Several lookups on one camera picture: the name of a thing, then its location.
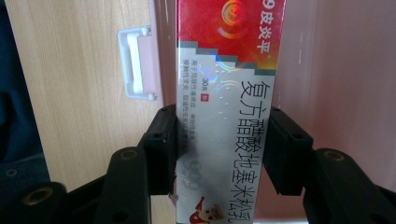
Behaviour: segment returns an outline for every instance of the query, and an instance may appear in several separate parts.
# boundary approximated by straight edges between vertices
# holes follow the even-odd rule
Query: circular logo
[[[222,18],[228,25],[236,25],[245,17],[245,7],[238,0],[228,1],[222,11]]]

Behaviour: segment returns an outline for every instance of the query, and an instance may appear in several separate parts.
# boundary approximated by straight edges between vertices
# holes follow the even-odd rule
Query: red and white box
[[[177,223],[253,223],[285,0],[177,0]]]

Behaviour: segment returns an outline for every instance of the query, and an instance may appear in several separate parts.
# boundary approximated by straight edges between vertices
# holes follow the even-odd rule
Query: dark blue fabric
[[[21,190],[48,181],[20,58],[0,0],[0,212]]]

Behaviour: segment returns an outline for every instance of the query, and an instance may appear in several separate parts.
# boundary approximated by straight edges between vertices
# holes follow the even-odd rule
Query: wooden table
[[[136,146],[159,109],[123,90],[117,32],[148,25],[140,0],[10,0],[7,9],[52,181],[76,189]],[[175,223],[152,197],[153,223]]]

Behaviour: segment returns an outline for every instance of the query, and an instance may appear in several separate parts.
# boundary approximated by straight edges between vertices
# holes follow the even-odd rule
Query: cartoon character
[[[221,213],[221,209],[217,204],[215,204],[212,208],[205,210],[202,209],[204,199],[205,197],[202,197],[201,201],[198,202],[197,206],[195,207],[196,212],[190,216],[190,224],[206,224],[210,223],[210,221],[224,218]]]

